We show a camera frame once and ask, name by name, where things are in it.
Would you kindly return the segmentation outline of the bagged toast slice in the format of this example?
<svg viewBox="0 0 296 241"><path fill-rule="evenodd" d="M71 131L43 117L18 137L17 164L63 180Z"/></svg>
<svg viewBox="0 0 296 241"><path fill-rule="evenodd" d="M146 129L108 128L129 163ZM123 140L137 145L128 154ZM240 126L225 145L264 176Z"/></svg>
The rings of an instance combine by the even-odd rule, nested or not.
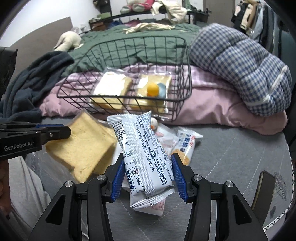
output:
<svg viewBox="0 0 296 241"><path fill-rule="evenodd" d="M68 125L69 138L50 141L47 153L64 165L78 183L103 174L111 164L117 139L107 124L82 111Z"/></svg>
<svg viewBox="0 0 296 241"><path fill-rule="evenodd" d="M125 109L123 96L127 95L131 86L132 78L125 71L107 67L93 88L91 103L107 113L122 113Z"/></svg>

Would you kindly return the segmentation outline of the cracker snack packet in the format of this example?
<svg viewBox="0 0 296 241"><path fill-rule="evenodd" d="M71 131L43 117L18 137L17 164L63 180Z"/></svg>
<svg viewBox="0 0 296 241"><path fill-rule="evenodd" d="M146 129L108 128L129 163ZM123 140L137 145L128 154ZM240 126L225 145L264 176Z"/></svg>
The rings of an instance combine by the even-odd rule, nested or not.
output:
<svg viewBox="0 0 296 241"><path fill-rule="evenodd" d="M171 154L178 154L182 163L189 166L196 142L200 141L203 138L203 135L188 128L179 126L177 128L177 137L179 140L173 148Z"/></svg>

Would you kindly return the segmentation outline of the grey white snack packet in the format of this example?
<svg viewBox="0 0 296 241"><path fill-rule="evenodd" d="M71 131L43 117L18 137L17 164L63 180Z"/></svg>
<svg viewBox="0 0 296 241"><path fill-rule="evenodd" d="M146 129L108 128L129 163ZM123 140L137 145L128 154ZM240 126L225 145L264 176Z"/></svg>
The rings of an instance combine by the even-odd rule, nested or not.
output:
<svg viewBox="0 0 296 241"><path fill-rule="evenodd" d="M151 117L151 111L107 117L122 149L134 210L156 205L177 191L171 160L151 129Z"/></svg>

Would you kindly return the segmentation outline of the blue duck yellow head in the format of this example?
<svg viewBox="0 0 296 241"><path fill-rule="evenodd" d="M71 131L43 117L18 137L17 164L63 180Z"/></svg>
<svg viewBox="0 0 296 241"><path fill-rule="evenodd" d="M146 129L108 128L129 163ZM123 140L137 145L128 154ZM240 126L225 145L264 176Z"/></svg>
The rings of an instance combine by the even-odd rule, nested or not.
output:
<svg viewBox="0 0 296 241"><path fill-rule="evenodd" d="M147 84L147 96L165 98L167 88L163 83L148 83Z"/></svg>

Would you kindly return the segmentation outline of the dark blue fleece blanket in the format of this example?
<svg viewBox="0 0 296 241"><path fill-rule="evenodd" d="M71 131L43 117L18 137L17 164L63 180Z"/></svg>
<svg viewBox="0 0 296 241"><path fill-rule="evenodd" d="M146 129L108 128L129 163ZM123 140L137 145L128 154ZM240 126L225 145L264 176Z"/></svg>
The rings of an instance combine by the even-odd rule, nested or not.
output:
<svg viewBox="0 0 296 241"><path fill-rule="evenodd" d="M74 63L66 52L53 51L39 57L11 81L1 101L1 122L40 123L40 103Z"/></svg>

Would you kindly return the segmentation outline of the black phone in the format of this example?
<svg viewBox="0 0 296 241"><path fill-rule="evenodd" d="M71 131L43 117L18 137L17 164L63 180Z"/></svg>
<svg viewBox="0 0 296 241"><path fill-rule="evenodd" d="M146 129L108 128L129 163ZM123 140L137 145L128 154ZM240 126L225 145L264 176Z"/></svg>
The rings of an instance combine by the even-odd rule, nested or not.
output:
<svg viewBox="0 0 296 241"><path fill-rule="evenodd" d="M271 173L260 173L251 209L261 225L264 224L271 206L275 183L276 179Z"/></svg>

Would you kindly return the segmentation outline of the white red text packet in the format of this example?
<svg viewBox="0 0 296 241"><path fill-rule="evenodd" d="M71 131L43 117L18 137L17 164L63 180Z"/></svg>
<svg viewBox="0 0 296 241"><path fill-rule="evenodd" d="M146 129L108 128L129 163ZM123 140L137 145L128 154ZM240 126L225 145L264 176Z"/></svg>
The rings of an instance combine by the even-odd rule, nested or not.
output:
<svg viewBox="0 0 296 241"><path fill-rule="evenodd" d="M165 209L165 202L166 202L166 199L158 202L155 205L152 205L146 208L135 209L135 211L150 214L150 215L155 215L155 216L162 216Z"/></svg>

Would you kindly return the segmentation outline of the cream plush toy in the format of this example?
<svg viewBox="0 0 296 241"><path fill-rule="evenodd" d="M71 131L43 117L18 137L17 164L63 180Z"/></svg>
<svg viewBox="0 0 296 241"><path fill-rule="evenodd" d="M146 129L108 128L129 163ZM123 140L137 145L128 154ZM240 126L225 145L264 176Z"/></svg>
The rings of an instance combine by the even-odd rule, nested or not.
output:
<svg viewBox="0 0 296 241"><path fill-rule="evenodd" d="M68 52L70 49L77 49L83 46L81 37L73 31L64 32L55 47L54 51Z"/></svg>

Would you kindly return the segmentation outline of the bagged toast in basket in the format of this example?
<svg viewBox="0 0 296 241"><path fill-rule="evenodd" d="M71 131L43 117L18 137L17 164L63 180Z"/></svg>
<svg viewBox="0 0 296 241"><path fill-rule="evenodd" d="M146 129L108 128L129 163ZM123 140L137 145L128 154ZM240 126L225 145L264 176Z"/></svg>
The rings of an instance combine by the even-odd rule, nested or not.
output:
<svg viewBox="0 0 296 241"><path fill-rule="evenodd" d="M166 98L171 83L169 74L142 74L135 91L135 98L130 102L133 111L164 113Z"/></svg>

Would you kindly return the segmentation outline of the pink checked quilt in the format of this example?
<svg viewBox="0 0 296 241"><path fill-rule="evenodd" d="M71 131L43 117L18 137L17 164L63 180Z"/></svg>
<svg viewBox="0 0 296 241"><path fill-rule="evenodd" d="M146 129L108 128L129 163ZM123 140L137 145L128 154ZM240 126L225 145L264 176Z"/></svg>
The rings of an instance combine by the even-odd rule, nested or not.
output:
<svg viewBox="0 0 296 241"><path fill-rule="evenodd" d="M196 66L191 66L191 73L192 95L185 100L174 125L217 123L250 129L262 135L274 135L286 127L285 111L271 116L253 114L228 82ZM88 71L71 74L67 82L60 80L41 102L42 116L77 115L77 105L70 104L69 99L58 98L57 94L73 93L73 87L89 91L99 79L98 72Z"/></svg>

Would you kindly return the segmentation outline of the blue checked quilt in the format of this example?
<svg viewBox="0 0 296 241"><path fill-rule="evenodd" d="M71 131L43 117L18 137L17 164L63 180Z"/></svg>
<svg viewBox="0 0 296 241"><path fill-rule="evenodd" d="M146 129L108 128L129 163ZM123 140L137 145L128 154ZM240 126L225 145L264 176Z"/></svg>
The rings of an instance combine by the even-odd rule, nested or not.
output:
<svg viewBox="0 0 296 241"><path fill-rule="evenodd" d="M197 67L232 84L254 114L270 116L290 106L289 67L234 28L218 23L201 28L189 56Z"/></svg>

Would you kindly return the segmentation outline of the cream garment on bed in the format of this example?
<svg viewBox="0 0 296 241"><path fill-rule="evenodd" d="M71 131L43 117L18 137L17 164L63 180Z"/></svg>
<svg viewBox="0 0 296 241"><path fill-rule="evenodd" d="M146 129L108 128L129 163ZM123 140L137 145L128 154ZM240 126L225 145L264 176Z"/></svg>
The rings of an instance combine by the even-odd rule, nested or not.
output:
<svg viewBox="0 0 296 241"><path fill-rule="evenodd" d="M173 30L174 28L175 26L164 25L159 23L139 23L134 27L123 29L123 32L125 34L131 34L131 33L144 32L144 31Z"/></svg>

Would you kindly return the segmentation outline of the pink plush toy on shelf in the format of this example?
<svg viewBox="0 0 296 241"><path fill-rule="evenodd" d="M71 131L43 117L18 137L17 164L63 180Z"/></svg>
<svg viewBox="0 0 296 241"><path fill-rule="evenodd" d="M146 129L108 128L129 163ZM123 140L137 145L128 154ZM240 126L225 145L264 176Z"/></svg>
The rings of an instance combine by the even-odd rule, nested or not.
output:
<svg viewBox="0 0 296 241"><path fill-rule="evenodd" d="M120 13L128 14L131 12L142 13L144 11L150 11L154 0L129 0L126 1L126 5L124 5Z"/></svg>

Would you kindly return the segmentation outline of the white jacket on shelf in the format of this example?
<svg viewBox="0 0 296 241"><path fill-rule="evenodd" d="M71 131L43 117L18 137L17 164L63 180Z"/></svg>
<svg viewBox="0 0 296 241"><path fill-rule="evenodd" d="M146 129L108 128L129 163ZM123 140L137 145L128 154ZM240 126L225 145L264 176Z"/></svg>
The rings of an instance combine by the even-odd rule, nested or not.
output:
<svg viewBox="0 0 296 241"><path fill-rule="evenodd" d="M185 21L188 10L182 7L178 1L154 1L151 8L152 15L158 15L160 8L163 6L172 24L180 24Z"/></svg>

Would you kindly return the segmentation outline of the clothes rack with clothes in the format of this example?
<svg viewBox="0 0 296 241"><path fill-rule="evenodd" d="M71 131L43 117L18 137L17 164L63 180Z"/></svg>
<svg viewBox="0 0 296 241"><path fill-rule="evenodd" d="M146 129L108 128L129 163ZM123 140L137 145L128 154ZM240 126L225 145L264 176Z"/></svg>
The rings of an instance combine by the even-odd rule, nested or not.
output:
<svg viewBox="0 0 296 241"><path fill-rule="evenodd" d="M233 12L233 28L276 56L281 52L282 20L265 1L240 1Z"/></svg>

